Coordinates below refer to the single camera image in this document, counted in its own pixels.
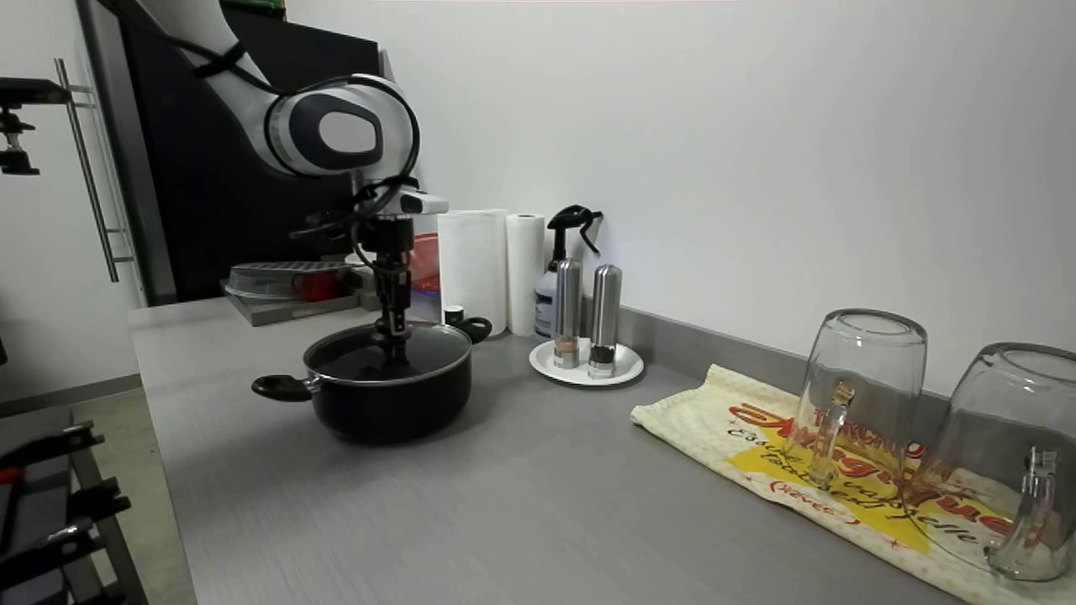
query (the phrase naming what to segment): glass mug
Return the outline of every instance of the glass mug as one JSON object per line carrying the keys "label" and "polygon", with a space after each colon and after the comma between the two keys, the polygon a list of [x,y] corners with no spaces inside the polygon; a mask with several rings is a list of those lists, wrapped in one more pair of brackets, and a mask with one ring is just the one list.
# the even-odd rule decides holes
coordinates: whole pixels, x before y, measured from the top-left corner
{"label": "glass mug", "polygon": [[918,323],[873,309],[831,312],[807,362],[785,460],[834,496],[893,501],[925,367]]}
{"label": "glass mug", "polygon": [[991,344],[904,493],[939,547],[1011,579],[1050,580],[1072,565],[1076,527],[1076,354]]}

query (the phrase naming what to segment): black pot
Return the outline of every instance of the black pot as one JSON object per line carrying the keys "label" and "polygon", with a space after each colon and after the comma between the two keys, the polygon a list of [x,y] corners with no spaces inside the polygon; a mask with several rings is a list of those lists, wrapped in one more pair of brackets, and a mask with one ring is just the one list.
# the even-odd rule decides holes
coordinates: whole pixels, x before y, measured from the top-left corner
{"label": "black pot", "polygon": [[396,444],[441,428],[470,396],[470,348],[492,330],[471,318],[454,326],[411,323],[406,363],[386,363],[373,325],[329,335],[307,349],[307,379],[263,376],[255,393],[281,402],[313,400],[322,424],[364,444]]}

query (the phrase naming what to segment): paper towel roll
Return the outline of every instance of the paper towel roll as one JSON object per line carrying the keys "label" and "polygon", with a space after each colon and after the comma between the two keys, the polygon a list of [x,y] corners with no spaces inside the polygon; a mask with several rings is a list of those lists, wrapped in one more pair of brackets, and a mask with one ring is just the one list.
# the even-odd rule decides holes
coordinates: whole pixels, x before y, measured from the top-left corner
{"label": "paper towel roll", "polygon": [[482,316],[493,334],[508,327],[508,251],[504,210],[449,212],[437,217],[441,264],[441,313],[459,305]]}
{"label": "paper towel roll", "polygon": [[546,272],[546,217],[510,214],[508,238],[508,329],[535,333],[535,285]]}

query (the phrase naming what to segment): pot handle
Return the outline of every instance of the pot handle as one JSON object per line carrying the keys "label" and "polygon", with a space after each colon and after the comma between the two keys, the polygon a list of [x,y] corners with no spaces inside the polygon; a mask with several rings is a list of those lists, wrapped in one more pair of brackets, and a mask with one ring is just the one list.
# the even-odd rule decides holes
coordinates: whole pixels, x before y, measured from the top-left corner
{"label": "pot handle", "polygon": [[478,344],[493,334],[493,322],[485,318],[467,318],[450,325],[464,330],[472,344]]}
{"label": "pot handle", "polygon": [[309,402],[313,397],[307,382],[286,374],[256,378],[251,391],[278,402]]}

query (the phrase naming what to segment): white saucer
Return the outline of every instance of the white saucer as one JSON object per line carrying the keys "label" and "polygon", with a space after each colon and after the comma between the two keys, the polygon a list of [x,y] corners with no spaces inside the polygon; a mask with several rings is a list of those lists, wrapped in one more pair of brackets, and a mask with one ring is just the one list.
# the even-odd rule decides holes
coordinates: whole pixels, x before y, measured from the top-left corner
{"label": "white saucer", "polygon": [[642,374],[642,357],[638,353],[624,347],[617,346],[617,354],[613,357],[617,362],[617,371],[612,378],[591,378],[586,375],[590,368],[587,361],[591,358],[591,339],[579,339],[579,366],[574,369],[558,368],[553,365],[553,341],[547,340],[530,351],[530,365],[536,370],[553,380],[578,384],[580,386],[609,386],[627,382]]}

